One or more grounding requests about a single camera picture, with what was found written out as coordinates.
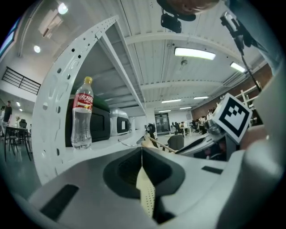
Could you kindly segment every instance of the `window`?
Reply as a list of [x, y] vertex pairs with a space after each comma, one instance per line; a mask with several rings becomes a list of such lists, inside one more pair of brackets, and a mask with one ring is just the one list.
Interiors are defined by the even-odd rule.
[[17, 27], [19, 25], [19, 21], [20, 21], [20, 18], [15, 22], [15, 24], [13, 25], [13, 27], [9, 31], [6, 39], [4, 40], [4, 42], [0, 48], [0, 58], [2, 57], [2, 55], [4, 54], [6, 49], [10, 46], [10, 44], [14, 41], [15, 33], [16, 33]]

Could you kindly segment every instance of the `bottle cap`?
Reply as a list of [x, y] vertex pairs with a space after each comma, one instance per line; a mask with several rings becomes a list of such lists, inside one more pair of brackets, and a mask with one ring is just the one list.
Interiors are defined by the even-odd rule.
[[84, 78], [84, 82], [86, 84], [91, 84], [93, 82], [93, 79], [91, 77], [87, 76], [87, 77]]

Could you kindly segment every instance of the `balcony railing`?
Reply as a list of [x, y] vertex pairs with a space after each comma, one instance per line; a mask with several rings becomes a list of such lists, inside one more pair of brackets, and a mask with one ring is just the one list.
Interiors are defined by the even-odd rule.
[[29, 91], [35, 95], [38, 94], [41, 84], [30, 80], [29, 78], [17, 73], [13, 69], [6, 67], [6, 71], [2, 77], [3, 81], [6, 81], [18, 88], [25, 91]]

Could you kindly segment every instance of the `round ceiling light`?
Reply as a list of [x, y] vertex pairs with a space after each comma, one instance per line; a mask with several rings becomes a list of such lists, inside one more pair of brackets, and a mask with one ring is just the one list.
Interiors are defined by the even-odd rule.
[[59, 14], [65, 14], [67, 11], [68, 11], [68, 8], [64, 3], [59, 5], [59, 7], [58, 7]]
[[39, 52], [41, 51], [41, 48], [40, 48], [38, 45], [35, 45], [35, 46], [34, 46], [34, 51], [35, 51], [36, 53], [39, 53]]

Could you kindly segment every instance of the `microwave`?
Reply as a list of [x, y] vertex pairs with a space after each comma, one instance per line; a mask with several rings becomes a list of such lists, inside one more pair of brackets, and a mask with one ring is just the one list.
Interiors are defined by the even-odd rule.
[[[67, 106], [65, 141], [66, 147], [71, 147], [72, 136], [72, 106], [73, 98], [70, 98]], [[102, 102], [102, 99], [94, 96], [93, 109], [90, 118], [90, 133], [92, 142], [107, 140], [110, 138], [110, 115], [109, 107]]]
[[110, 109], [110, 135], [118, 136], [129, 132], [129, 119], [126, 112], [118, 108]]

